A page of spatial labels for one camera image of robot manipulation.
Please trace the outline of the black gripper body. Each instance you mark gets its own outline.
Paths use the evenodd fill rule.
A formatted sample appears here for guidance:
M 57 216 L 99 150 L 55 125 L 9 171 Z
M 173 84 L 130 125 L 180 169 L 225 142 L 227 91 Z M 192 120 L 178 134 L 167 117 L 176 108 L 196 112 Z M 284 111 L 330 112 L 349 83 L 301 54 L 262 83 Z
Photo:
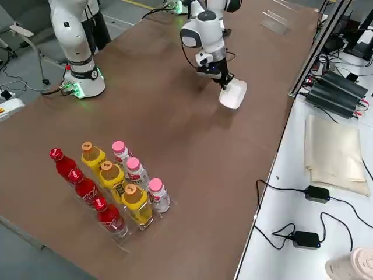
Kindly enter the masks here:
M 207 76 L 208 78 L 217 80 L 229 80 L 230 73 L 227 68 L 227 60 L 225 58 L 220 61 L 211 62 L 196 68 L 197 74 Z

